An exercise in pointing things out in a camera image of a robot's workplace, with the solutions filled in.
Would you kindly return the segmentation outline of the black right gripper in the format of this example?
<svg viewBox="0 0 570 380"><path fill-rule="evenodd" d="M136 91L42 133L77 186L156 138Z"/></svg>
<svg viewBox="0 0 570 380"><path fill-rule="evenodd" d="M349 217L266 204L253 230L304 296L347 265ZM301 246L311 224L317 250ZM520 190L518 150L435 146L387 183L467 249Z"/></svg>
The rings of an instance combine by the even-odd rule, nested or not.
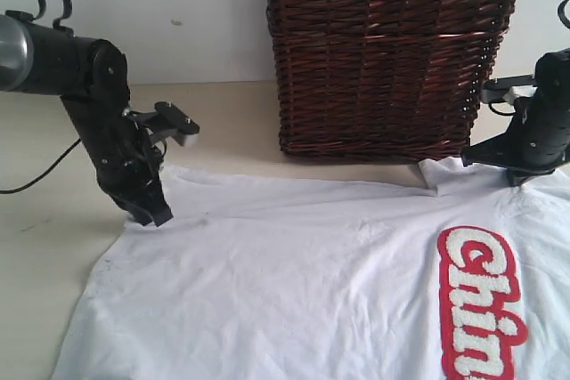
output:
<svg viewBox="0 0 570 380"><path fill-rule="evenodd" d="M569 101L516 99L507 133L467 146L464 166L508 167L510 187L520 187L569 163Z"/></svg>

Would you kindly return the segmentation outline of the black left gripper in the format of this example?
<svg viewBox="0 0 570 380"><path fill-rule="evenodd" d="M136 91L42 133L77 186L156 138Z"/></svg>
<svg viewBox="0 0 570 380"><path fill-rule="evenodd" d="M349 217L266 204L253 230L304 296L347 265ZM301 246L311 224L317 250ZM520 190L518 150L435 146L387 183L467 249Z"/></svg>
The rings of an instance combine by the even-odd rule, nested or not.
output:
<svg viewBox="0 0 570 380"><path fill-rule="evenodd" d="M142 226L161 226L174 218L158 176L159 157L149 135L137 125L102 135L97 181L115 204Z"/></svg>

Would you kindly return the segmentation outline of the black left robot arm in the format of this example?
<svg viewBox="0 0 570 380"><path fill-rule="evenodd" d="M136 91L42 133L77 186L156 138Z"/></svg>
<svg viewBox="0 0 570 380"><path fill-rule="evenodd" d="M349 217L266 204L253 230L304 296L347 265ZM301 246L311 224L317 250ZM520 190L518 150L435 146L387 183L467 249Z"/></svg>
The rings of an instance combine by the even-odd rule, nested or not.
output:
<svg viewBox="0 0 570 380"><path fill-rule="evenodd" d="M159 179L159 152L124 112L125 55L104 39L1 17L1 89L60 98L94 165L100 189L141 225L172 219Z"/></svg>

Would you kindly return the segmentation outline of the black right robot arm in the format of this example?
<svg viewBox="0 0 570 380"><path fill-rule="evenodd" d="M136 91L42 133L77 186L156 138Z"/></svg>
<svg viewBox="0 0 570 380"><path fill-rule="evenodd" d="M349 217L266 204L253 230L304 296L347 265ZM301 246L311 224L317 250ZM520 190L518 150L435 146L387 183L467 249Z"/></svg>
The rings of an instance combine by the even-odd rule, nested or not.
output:
<svg viewBox="0 0 570 380"><path fill-rule="evenodd" d="M513 108L507 130L461 151L464 166L497 166L509 184L520 186L553 174L569 163L569 51L544 54L532 75L495 78L482 86L481 101L490 109Z"/></svg>

